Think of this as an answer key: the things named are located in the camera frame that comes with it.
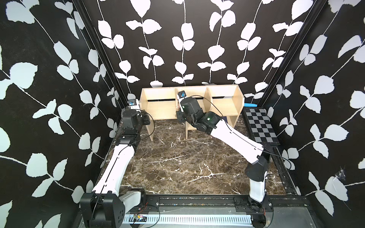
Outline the light wooden bookshelf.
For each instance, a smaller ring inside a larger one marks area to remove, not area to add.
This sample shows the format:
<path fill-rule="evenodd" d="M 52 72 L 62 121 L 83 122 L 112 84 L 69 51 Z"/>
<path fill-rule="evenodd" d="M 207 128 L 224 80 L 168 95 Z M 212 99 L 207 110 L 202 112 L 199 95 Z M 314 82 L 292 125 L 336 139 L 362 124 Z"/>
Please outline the light wooden bookshelf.
<path fill-rule="evenodd" d="M 194 96 L 204 112 L 221 112 L 228 119 L 228 125 L 235 127 L 239 115 L 243 110 L 245 98 L 238 85 L 201 85 L 144 88 L 140 96 L 140 108 L 151 116 L 151 123 L 146 129 L 150 139 L 154 138 L 156 120 L 177 119 L 176 111 L 179 107 L 177 93 L 185 91 L 187 97 Z M 185 130 L 196 130 L 185 122 Z"/>

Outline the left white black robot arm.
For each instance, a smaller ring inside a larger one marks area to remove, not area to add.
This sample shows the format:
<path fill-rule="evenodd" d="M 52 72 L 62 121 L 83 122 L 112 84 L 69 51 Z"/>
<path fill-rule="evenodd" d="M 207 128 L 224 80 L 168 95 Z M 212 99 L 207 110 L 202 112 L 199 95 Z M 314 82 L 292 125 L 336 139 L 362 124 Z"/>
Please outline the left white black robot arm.
<path fill-rule="evenodd" d="M 116 138 L 113 155 L 92 192 L 81 197 L 80 206 L 87 228 L 119 228 L 125 215 L 141 203 L 142 191 L 131 190 L 120 195 L 127 166 L 141 141 L 140 132 L 150 124 L 149 114 L 140 109 L 123 112 L 122 131 Z"/>

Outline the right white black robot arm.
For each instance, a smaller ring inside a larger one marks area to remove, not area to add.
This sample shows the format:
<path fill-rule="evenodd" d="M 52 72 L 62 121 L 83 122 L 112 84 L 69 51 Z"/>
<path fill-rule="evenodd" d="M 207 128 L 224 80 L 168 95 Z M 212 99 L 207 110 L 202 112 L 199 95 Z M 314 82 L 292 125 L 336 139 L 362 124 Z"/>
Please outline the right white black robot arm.
<path fill-rule="evenodd" d="M 254 212 L 265 210 L 270 152 L 264 145 L 251 140 L 228 125 L 221 112 L 219 114 L 213 111 L 204 112 L 194 96 L 187 97 L 184 91 L 179 92 L 177 102 L 179 107 L 176 116 L 179 122 L 187 122 L 198 131 L 223 141 L 247 160 L 249 164 L 245 174 L 250 179 L 250 192 L 246 205 Z"/>

